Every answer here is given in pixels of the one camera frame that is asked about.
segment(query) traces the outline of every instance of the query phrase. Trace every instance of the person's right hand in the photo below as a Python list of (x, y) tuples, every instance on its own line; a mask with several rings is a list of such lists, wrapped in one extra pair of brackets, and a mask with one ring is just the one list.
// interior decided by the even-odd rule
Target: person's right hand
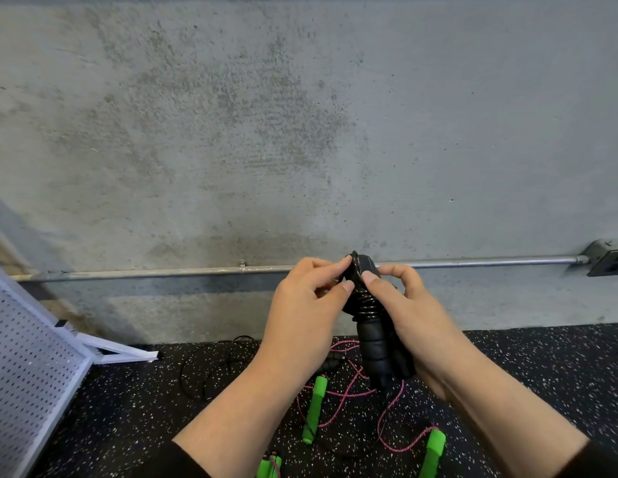
[(379, 271), (382, 275), (402, 280), (404, 295), (388, 281), (371, 272), (363, 272), (362, 279), (367, 289), (391, 316), (395, 330), (415, 358), (417, 371), (425, 384), (441, 398), (448, 399), (440, 378), (468, 339), (425, 288), (422, 278), (413, 268), (384, 265)]

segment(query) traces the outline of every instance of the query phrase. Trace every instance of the fingernail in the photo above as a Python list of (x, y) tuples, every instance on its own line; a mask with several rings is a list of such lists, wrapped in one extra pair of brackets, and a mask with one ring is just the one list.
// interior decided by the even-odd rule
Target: fingernail
[(354, 284), (351, 280), (345, 280), (342, 282), (342, 288), (344, 288), (349, 293), (353, 291), (353, 287), (354, 287)]
[(362, 272), (362, 280), (364, 280), (366, 285), (368, 285), (374, 280), (377, 280), (378, 278), (379, 277), (375, 273), (369, 272), (368, 270), (364, 270)]

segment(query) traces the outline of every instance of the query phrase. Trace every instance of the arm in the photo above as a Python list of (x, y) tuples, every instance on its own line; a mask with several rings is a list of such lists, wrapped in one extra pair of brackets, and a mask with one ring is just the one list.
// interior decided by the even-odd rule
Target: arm
[(586, 445), (583, 433), (464, 336), (415, 270), (387, 265), (380, 273), (404, 283), (402, 295), (388, 281), (363, 274), (423, 380), (468, 418), (507, 475), (553, 477)]
[[(280, 420), (329, 352), (333, 324), (353, 289), (334, 279), (350, 262), (301, 260), (276, 289), (254, 360), (174, 438), (213, 478), (256, 474)], [(318, 298), (323, 289), (330, 290)]]

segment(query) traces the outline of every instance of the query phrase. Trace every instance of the hand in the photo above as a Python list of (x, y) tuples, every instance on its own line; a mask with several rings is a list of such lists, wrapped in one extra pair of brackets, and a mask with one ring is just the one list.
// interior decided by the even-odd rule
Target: hand
[(352, 281), (336, 284), (351, 264), (303, 258), (276, 289), (258, 351), (268, 366), (304, 384), (324, 362), (333, 339), (333, 324), (353, 290)]
[(415, 357), (418, 373), (425, 384), (441, 398), (448, 399), (438, 379), (443, 369), (452, 365), (453, 354), (468, 340), (425, 288), (415, 270), (406, 265), (384, 265), (379, 271), (382, 275), (401, 279), (404, 295), (388, 281), (363, 272), (367, 289), (391, 316), (400, 340)]

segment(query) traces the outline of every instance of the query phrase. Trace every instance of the black jump rope handle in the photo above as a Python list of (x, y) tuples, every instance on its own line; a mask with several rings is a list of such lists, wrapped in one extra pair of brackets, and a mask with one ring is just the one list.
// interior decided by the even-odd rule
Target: black jump rope handle
[(394, 379), (406, 379), (416, 373), (413, 356), (395, 332), (393, 321), (384, 306), (366, 289), (362, 272), (369, 270), (378, 277), (373, 260), (367, 255), (351, 254), (351, 265), (343, 277), (354, 284), (344, 312), (353, 315), (360, 340), (362, 367), (373, 389), (383, 390)]

